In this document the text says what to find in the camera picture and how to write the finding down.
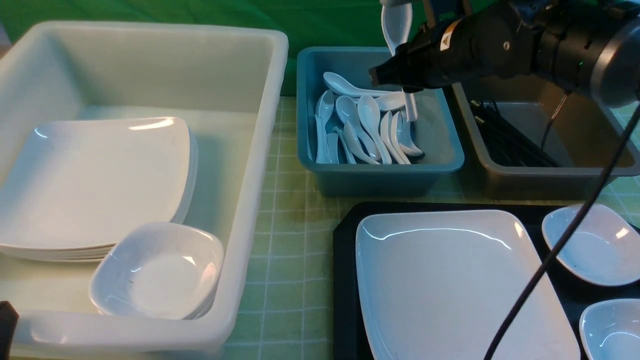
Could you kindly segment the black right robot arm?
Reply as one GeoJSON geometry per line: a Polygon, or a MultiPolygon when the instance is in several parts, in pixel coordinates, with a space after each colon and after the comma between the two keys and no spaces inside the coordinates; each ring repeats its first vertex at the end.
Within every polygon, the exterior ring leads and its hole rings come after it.
{"type": "Polygon", "coordinates": [[[375,87],[409,92],[535,75],[603,106],[626,106],[639,99],[639,5],[498,0],[476,13],[424,23],[369,75],[375,87]]]}

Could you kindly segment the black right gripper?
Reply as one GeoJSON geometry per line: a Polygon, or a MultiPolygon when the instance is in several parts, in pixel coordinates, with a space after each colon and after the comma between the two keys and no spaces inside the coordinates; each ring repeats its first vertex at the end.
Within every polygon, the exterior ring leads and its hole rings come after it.
{"type": "Polygon", "coordinates": [[[530,75],[537,12],[534,2],[496,2],[469,16],[434,26],[423,23],[393,57],[370,68],[371,84],[417,92],[487,76],[530,75]]]}

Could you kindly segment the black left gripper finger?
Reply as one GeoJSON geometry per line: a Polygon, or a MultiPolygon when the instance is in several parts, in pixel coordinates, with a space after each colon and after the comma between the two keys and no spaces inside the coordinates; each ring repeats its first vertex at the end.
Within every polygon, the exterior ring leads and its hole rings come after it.
{"type": "Polygon", "coordinates": [[[19,313],[9,301],[0,302],[0,359],[8,360],[19,313]]]}

